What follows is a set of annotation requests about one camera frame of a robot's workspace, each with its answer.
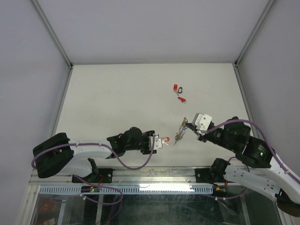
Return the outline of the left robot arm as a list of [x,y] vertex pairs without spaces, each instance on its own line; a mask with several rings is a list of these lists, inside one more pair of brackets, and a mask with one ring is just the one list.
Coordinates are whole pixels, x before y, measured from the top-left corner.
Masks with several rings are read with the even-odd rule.
[[41,179],[62,173],[93,182],[99,174],[96,158],[120,161],[127,151],[135,150],[151,157],[160,148],[162,139],[158,134],[153,130],[144,133],[137,127],[98,142],[79,141],[58,133],[33,149],[31,166]]

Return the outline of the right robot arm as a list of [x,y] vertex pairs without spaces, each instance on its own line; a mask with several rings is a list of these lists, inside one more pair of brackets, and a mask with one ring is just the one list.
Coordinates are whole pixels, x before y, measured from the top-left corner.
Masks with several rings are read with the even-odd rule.
[[256,191],[277,204],[283,212],[300,216],[300,178],[278,156],[266,138],[253,137],[248,120],[233,117],[214,125],[212,117],[197,113],[184,129],[192,130],[203,143],[210,142],[234,153],[246,168],[258,169],[263,177],[239,169],[229,160],[216,158],[209,170],[197,178],[215,185],[221,182],[238,183]]

